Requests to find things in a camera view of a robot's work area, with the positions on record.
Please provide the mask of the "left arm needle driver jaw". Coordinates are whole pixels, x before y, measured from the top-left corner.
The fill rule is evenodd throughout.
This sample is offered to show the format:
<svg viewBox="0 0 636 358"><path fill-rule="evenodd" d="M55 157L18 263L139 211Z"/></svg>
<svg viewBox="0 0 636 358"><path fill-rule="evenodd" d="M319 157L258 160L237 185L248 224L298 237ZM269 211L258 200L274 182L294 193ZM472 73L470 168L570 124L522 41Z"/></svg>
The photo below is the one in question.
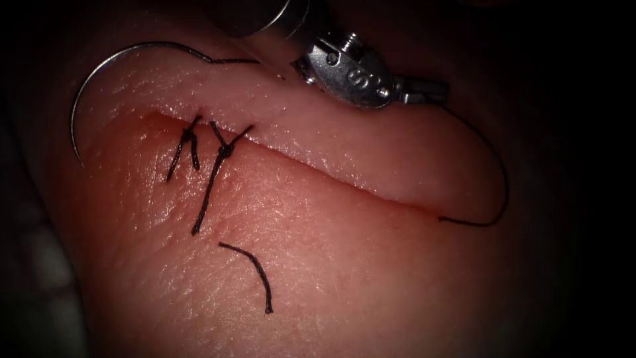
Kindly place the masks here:
<svg viewBox="0 0 636 358"><path fill-rule="evenodd" d="M415 76L396 75L396 86L407 95L446 95L450 85L443 81L429 80Z"/></svg>
<svg viewBox="0 0 636 358"><path fill-rule="evenodd" d="M402 92L399 102L405 105L444 105L447 102L447 94L430 92Z"/></svg>

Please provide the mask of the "left arm needle driver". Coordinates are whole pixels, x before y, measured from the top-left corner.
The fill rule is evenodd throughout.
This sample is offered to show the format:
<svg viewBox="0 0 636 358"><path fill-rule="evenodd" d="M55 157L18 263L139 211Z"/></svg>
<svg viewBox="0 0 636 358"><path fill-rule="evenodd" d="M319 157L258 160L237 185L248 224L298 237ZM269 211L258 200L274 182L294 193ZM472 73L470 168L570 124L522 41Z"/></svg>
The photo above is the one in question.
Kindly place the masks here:
<svg viewBox="0 0 636 358"><path fill-rule="evenodd" d="M394 98L388 65L353 32L331 30L318 36L296 61L296 70L308 84L359 109L380 109Z"/></svg>

